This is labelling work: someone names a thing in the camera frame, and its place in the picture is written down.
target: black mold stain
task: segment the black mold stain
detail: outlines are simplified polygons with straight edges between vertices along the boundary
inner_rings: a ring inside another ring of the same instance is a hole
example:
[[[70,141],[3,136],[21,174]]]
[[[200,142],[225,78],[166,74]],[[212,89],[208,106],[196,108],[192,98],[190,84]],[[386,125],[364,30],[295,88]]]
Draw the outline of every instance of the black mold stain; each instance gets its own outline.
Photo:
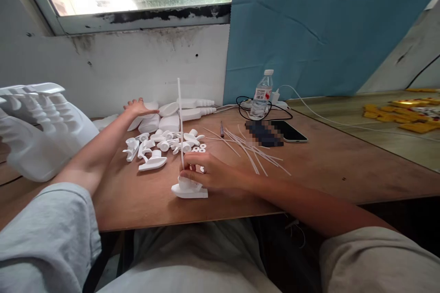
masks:
[[[202,7],[165,9],[156,11],[129,11],[121,13],[103,13],[94,15],[97,18],[108,20],[110,24],[130,23],[140,20],[160,18],[169,21],[171,17],[188,18],[191,14],[204,17],[224,17],[231,13],[231,5],[208,5]]]

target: wooden table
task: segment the wooden table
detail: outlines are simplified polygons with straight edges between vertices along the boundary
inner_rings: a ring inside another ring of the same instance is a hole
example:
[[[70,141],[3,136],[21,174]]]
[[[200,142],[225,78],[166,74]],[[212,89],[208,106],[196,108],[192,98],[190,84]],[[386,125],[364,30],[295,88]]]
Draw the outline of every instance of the wooden table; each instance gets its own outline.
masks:
[[[260,159],[271,179],[286,179],[315,188],[331,195],[345,198],[356,204],[393,201],[440,194],[440,175],[390,152],[375,147],[312,118],[292,111],[291,125],[302,132],[308,143],[285,143],[264,151],[284,159],[281,169]],[[284,116],[275,112],[271,117]],[[215,137],[206,127],[218,132],[220,120],[224,127],[239,135],[237,124],[244,130],[245,119],[236,109],[204,116],[184,123],[184,131],[194,128],[206,137]],[[126,138],[136,136],[127,133]],[[224,142],[205,139],[207,151],[221,161],[252,172],[244,151],[233,144],[238,157]],[[280,209],[252,195],[238,190],[209,190],[208,199],[180,199],[171,192],[177,183],[180,155],[167,153],[167,164],[157,170],[138,172],[142,163],[135,159],[127,163],[125,139],[101,182],[94,199],[96,216],[101,231],[123,230],[181,224],[199,221],[222,220],[258,216],[280,212]],[[44,185],[36,184],[34,190],[16,198],[13,211],[1,208],[2,222],[10,220]]]

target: person's right hand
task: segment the person's right hand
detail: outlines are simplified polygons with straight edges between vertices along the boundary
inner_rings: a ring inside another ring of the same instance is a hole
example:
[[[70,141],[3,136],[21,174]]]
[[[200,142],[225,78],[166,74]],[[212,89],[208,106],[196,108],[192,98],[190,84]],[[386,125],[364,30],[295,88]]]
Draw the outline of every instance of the person's right hand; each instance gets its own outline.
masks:
[[[189,152],[183,158],[185,168],[180,165],[180,176],[210,188],[242,188],[244,175],[208,152]],[[196,172],[196,166],[204,166],[204,174]]]

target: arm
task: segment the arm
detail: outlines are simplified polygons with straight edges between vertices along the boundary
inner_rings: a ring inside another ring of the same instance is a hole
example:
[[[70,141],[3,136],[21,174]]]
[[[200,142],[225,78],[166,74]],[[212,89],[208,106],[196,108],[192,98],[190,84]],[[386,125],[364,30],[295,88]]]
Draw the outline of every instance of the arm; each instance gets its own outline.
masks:
[[[295,182],[243,173],[208,153],[185,155],[180,175],[206,187],[239,188],[289,212],[325,237],[339,236],[363,227],[383,227],[396,231],[385,221],[347,201],[303,187]],[[195,166],[205,166],[205,174]]]
[[[87,189],[90,195],[93,195],[133,120],[138,116],[159,112],[159,110],[146,109],[142,98],[139,98],[139,101],[128,102],[124,109],[125,111],[115,121],[72,158],[55,176],[52,183],[72,182]]]

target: person's left hand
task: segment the person's left hand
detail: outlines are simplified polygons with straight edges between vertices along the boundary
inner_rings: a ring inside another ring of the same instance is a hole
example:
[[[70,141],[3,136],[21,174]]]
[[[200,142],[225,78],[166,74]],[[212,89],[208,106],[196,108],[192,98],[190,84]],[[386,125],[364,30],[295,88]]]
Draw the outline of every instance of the person's left hand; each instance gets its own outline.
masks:
[[[128,101],[128,105],[124,105],[124,109],[125,111],[132,113],[136,117],[159,113],[159,110],[147,109],[143,104],[143,98],[139,98],[139,100],[134,99],[132,101]]]

